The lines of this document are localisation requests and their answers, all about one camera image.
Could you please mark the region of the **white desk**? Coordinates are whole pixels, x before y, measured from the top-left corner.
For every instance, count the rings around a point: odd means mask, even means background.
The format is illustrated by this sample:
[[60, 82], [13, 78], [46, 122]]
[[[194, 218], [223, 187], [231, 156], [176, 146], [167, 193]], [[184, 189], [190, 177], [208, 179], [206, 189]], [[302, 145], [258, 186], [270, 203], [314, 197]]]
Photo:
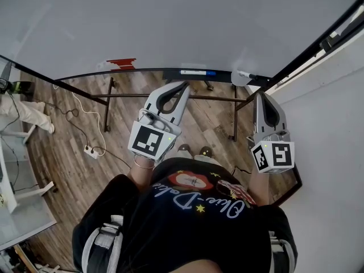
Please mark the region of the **white desk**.
[[[21, 138], [22, 143], [26, 144], [32, 132], [34, 131], [35, 126], [33, 126], [28, 132], [18, 132], [18, 131], [3, 131], [0, 133], [6, 137], [16, 137]], [[25, 192], [25, 193], [14, 193], [16, 189], [13, 189], [13, 185], [9, 178], [9, 173], [6, 168], [5, 157], [3, 153], [2, 140], [0, 139], [0, 176], [2, 176], [0, 181], [0, 194], [4, 199], [4, 203], [9, 213], [13, 213], [14, 210], [18, 207], [20, 200], [25, 200], [26, 198], [30, 198], [33, 196], [42, 196], [47, 193], [51, 188], [55, 185], [53, 181], [50, 181], [44, 188], [38, 188], [33, 191]]]

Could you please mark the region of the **whiteboard on black stand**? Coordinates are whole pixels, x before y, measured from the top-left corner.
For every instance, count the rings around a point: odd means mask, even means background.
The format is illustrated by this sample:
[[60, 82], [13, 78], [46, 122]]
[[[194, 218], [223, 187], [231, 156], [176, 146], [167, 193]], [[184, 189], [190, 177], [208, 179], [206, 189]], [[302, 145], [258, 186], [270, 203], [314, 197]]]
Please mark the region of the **whiteboard on black stand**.
[[318, 53], [364, 0], [0, 0], [7, 62], [60, 86], [111, 71], [240, 70], [276, 83]]

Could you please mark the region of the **clear floor mat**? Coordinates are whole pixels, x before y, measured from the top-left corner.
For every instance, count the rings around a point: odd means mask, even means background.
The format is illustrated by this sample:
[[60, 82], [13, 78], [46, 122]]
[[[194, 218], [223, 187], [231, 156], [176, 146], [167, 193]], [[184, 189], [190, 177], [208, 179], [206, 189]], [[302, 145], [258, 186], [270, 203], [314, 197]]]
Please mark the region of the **clear floor mat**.
[[[14, 193], [25, 193], [39, 187], [30, 162], [6, 162]], [[0, 194], [0, 251], [12, 247], [51, 227], [56, 220], [44, 197], [33, 196], [20, 200], [13, 213], [9, 213]]]

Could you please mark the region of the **person's right forearm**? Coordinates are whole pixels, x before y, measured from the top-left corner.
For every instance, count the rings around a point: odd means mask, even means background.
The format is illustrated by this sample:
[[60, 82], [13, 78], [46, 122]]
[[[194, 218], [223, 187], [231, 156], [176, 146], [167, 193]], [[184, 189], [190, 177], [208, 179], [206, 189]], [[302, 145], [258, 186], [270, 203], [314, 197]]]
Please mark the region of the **person's right forearm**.
[[256, 167], [253, 167], [248, 185], [248, 193], [258, 206], [265, 206], [270, 203], [269, 181], [269, 174], [260, 173]]

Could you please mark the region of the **white round eraser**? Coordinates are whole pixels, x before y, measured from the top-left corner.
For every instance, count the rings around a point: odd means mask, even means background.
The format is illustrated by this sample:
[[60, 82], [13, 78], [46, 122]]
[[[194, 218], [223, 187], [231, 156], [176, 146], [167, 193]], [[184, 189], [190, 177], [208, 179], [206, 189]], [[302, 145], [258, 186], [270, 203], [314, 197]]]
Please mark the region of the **white round eraser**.
[[235, 86], [245, 86], [247, 85], [251, 79], [247, 77], [242, 77], [238, 74], [239, 70], [234, 70], [231, 73], [231, 83]]

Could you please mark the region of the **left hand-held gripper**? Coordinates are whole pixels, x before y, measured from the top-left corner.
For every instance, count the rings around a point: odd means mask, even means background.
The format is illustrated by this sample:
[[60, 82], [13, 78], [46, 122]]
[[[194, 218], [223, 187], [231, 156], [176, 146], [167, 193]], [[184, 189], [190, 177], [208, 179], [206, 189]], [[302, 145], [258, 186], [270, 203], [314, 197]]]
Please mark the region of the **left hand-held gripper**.
[[[133, 123], [128, 149], [155, 162], [162, 161], [181, 134], [178, 125], [189, 94], [190, 86], [186, 81], [175, 81], [154, 90], [145, 103], [145, 109], [140, 109], [139, 118]], [[164, 105], [175, 96], [172, 107], [165, 109]], [[160, 113], [161, 117], [150, 111]]]

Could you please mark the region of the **red magnetic eraser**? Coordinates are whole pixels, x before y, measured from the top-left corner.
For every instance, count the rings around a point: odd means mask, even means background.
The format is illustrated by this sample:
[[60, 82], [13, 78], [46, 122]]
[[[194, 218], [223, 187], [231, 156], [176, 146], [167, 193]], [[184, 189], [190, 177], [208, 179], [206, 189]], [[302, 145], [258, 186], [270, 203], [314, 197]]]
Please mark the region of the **red magnetic eraser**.
[[107, 60], [106, 62], [111, 65], [111, 71], [130, 71], [134, 70], [135, 67], [133, 65], [136, 58], [127, 58], [127, 59], [115, 59], [115, 60]]

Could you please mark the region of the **blue-capped marker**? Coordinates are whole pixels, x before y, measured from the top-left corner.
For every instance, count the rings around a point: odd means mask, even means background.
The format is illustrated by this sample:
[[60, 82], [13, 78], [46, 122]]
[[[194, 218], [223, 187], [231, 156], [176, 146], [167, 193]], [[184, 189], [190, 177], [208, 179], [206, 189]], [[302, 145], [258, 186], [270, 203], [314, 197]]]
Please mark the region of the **blue-capped marker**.
[[215, 71], [180, 70], [181, 75], [215, 76]]

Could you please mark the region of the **person's left forearm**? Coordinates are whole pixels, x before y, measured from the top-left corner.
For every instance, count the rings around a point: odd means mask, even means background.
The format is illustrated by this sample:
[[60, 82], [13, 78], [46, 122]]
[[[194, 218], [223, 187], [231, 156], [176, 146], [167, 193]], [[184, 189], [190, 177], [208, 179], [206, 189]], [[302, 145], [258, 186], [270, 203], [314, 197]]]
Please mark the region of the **person's left forearm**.
[[127, 177], [136, 185], [139, 191], [150, 186], [155, 162], [153, 160], [135, 155]]

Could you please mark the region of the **white power strip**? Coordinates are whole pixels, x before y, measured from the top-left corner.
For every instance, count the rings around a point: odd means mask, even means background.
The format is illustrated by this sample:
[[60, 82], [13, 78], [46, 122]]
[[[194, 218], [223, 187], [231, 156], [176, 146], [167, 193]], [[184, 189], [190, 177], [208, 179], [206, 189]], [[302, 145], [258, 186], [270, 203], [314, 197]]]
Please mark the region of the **white power strip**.
[[84, 152], [93, 159], [98, 159], [100, 156], [100, 154], [94, 148], [91, 148], [91, 146], [88, 145], [85, 145]]

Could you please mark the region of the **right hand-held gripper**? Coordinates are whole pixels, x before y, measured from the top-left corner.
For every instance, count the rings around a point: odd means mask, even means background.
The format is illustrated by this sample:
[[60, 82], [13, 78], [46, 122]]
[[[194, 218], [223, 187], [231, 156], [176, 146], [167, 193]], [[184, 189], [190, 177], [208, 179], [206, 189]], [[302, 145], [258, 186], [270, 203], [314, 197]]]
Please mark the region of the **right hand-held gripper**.
[[[255, 133], [262, 132], [264, 122], [267, 126], [285, 129], [286, 116], [281, 106], [266, 93], [254, 97]], [[288, 130], [271, 134], [255, 142], [253, 136], [247, 137], [250, 153], [259, 173], [282, 173], [293, 169], [295, 144], [290, 140]]]

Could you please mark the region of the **person's black printed shirt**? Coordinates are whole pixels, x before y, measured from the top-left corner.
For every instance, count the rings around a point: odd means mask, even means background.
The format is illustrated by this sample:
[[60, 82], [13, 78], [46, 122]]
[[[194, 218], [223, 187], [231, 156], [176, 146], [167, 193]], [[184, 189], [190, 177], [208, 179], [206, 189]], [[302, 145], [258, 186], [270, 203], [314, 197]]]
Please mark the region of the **person's black printed shirt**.
[[297, 248], [286, 214], [258, 206], [224, 167], [170, 158], [139, 191], [114, 177], [76, 225], [81, 273], [293, 273]]

